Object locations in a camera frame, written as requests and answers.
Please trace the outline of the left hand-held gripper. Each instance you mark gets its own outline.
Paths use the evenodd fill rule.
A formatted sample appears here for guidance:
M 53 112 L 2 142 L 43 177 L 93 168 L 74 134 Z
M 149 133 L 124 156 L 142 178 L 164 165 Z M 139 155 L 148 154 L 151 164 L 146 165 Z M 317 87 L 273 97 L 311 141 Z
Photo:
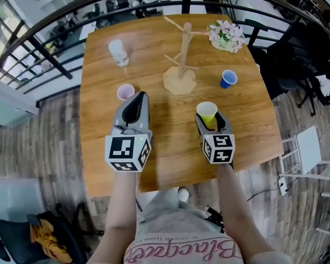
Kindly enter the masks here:
M 105 137 L 105 161 L 116 172 L 142 172 L 152 150 L 149 97 L 135 93 L 115 112 L 111 135 Z

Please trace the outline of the yellow plastic cup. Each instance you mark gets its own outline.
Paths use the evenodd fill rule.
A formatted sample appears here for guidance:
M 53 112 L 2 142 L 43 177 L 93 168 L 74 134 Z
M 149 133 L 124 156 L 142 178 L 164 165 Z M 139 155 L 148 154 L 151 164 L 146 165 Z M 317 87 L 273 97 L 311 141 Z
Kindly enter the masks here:
M 215 115 L 218 111 L 216 104 L 213 102 L 201 102 L 196 107 L 196 113 L 200 116 L 206 126 L 210 129 L 214 126 Z

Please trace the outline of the red plastic cup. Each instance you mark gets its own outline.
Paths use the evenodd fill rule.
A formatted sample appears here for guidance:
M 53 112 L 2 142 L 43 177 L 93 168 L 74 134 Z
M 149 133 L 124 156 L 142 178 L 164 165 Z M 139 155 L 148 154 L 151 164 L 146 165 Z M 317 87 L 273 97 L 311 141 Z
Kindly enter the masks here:
M 117 90 L 117 97 L 122 100 L 126 101 L 129 97 L 134 95 L 135 93 L 135 88 L 131 84 L 123 84 L 118 87 Z

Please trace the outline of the blue plastic cup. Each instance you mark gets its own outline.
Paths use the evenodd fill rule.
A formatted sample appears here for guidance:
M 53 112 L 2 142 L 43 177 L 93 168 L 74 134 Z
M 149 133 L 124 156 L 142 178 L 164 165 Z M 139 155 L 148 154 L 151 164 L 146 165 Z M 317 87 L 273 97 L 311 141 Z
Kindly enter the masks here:
M 222 78 L 220 81 L 221 88 L 227 89 L 230 86 L 236 84 L 238 81 L 238 77 L 236 73 L 232 70 L 224 70 L 222 73 Z

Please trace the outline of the wooden cup tree stand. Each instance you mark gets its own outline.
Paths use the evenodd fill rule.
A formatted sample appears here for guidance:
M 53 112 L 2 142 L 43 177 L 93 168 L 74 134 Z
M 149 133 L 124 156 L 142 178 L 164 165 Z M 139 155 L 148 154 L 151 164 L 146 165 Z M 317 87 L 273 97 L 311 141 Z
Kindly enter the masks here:
M 163 18 L 182 32 L 180 52 L 173 58 L 166 54 L 164 55 L 175 66 L 170 67 L 163 74 L 163 86 L 173 95 L 189 95 L 197 85 L 195 70 L 198 70 L 198 67 L 186 64 L 190 42 L 194 35 L 209 36 L 210 34 L 209 32 L 192 31 L 190 23 L 180 26 L 167 16 Z

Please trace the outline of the person's left forearm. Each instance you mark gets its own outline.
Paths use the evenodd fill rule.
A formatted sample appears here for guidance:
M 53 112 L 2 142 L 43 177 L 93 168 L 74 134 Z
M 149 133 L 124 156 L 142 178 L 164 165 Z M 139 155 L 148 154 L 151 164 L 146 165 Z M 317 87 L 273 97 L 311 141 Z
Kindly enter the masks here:
M 87 264 L 122 264 L 136 234 L 136 173 L 117 172 L 104 235 Z

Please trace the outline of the person's right forearm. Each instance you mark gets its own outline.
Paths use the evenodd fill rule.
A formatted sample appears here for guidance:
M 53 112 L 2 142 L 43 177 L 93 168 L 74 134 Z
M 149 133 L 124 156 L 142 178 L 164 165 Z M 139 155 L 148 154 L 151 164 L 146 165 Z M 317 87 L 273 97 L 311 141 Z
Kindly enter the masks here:
M 254 222 L 233 168 L 228 164 L 220 164 L 217 168 L 217 181 L 225 232 L 238 244 L 243 259 L 249 260 L 258 254 L 274 252 Z

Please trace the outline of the person's white shoe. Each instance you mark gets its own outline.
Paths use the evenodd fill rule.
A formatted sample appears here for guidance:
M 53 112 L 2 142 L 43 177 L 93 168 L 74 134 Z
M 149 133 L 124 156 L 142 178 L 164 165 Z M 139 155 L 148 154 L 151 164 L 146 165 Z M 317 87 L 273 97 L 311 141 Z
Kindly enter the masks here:
M 181 202 L 187 202 L 189 199 L 189 192 L 187 188 L 181 187 L 178 189 L 178 199 Z

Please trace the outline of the pink flowers in pot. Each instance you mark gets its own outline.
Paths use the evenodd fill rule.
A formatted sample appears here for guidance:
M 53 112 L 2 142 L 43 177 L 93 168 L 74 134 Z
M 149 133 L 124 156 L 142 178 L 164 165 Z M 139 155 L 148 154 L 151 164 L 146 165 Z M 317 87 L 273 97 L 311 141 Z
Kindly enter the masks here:
M 240 26 L 227 20 L 217 20 L 207 27 L 211 45 L 220 50 L 237 53 L 245 44 L 245 36 Z

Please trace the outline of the white power strip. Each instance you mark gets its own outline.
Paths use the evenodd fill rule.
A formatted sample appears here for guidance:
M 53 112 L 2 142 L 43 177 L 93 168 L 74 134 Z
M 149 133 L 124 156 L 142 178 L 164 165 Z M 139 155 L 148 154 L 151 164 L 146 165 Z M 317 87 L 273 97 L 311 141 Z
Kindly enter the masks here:
M 279 187 L 280 194 L 282 196 L 284 196 L 288 191 L 287 182 L 285 180 L 285 177 L 279 177 L 278 178 L 278 187 Z

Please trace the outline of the person's grey trousers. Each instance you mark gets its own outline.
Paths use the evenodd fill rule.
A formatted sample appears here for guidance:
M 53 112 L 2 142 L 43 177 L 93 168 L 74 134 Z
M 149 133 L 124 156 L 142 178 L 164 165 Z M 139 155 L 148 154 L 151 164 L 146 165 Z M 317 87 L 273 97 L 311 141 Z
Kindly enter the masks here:
M 147 221 L 150 221 L 170 213 L 184 212 L 205 219 L 207 215 L 204 211 L 180 199 L 181 195 L 179 195 L 179 190 L 186 191 L 185 188 L 179 187 L 160 190 L 145 207 L 142 214 L 143 217 Z

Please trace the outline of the black clip device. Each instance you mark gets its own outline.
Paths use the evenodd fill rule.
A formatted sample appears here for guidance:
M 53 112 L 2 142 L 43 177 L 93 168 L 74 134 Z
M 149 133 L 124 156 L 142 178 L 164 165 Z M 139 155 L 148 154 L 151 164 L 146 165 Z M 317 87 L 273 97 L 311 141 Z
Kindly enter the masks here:
M 207 212 L 206 220 L 220 227 L 221 233 L 225 233 L 222 214 L 217 212 L 214 208 L 210 207 L 209 205 L 206 206 L 205 211 Z

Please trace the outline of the white shirt pink print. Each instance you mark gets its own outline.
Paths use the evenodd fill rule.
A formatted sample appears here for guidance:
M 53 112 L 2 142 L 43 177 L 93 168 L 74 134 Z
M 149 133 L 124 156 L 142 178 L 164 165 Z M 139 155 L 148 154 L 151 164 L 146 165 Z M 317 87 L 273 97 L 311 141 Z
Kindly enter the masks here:
M 239 245 L 204 221 L 208 232 L 141 232 L 124 253 L 124 264 L 292 264 L 281 252 L 244 260 Z

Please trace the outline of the mustard yellow cloth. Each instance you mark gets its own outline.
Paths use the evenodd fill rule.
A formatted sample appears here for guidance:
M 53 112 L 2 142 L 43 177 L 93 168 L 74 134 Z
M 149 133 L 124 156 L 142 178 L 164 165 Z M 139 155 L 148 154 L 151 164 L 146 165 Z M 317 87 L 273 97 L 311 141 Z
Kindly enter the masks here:
M 49 258 L 62 264 L 71 264 L 72 258 L 65 245 L 60 244 L 53 235 L 54 227 L 49 221 L 39 219 L 40 224 L 30 224 L 30 241 L 31 243 L 39 243 L 42 250 Z

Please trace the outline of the large glass window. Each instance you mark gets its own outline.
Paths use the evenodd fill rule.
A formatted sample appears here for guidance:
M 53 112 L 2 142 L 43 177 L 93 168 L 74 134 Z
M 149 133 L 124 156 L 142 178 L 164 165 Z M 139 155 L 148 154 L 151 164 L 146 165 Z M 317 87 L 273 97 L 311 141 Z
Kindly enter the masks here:
M 28 31 L 28 26 L 9 3 L 8 0 L 0 5 L 0 56 L 6 47 L 23 36 Z

